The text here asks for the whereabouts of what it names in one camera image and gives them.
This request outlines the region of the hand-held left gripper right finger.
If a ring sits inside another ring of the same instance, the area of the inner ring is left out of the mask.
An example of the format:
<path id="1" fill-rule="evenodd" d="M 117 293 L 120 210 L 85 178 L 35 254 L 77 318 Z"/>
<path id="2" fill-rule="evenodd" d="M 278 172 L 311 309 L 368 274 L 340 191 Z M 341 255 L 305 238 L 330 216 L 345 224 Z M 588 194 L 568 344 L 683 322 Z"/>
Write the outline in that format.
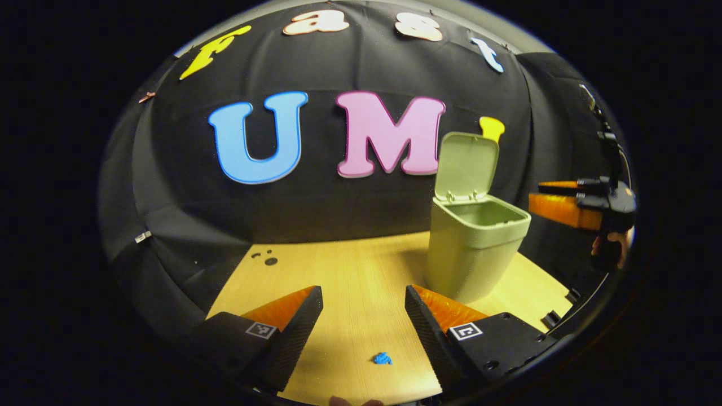
<path id="1" fill-rule="evenodd" d="M 404 306 L 442 398 L 502 385 L 558 342 L 510 312 L 489 316 L 419 285 L 406 287 Z"/>

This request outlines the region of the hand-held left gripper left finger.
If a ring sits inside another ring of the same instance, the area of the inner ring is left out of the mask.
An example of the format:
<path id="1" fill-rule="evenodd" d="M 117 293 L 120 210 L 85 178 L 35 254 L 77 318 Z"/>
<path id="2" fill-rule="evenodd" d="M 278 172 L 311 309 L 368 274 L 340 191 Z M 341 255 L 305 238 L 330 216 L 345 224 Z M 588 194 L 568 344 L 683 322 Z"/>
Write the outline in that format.
<path id="1" fill-rule="evenodd" d="M 243 315 L 219 312 L 191 330 L 186 347 L 240 385 L 275 395 L 285 390 L 322 310 L 322 288 L 312 285 Z"/>

